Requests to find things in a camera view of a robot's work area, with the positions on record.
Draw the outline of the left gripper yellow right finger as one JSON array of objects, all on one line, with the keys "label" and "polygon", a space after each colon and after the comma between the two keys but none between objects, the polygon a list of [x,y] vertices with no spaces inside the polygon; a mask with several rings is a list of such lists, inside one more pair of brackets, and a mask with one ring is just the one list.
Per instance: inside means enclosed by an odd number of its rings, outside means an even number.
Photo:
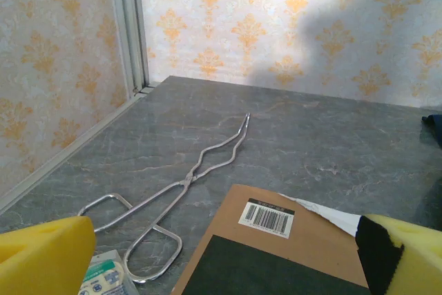
[{"label": "left gripper yellow right finger", "polygon": [[369,214],[355,239],[372,294],[441,293],[440,231]]}]

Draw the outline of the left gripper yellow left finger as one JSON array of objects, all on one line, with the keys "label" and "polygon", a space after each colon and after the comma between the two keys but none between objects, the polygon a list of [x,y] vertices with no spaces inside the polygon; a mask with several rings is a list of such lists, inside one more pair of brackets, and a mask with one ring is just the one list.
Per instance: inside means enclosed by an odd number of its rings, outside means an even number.
[{"label": "left gripper yellow left finger", "polygon": [[95,252],[93,224],[75,216],[1,234],[1,293],[77,294]]}]

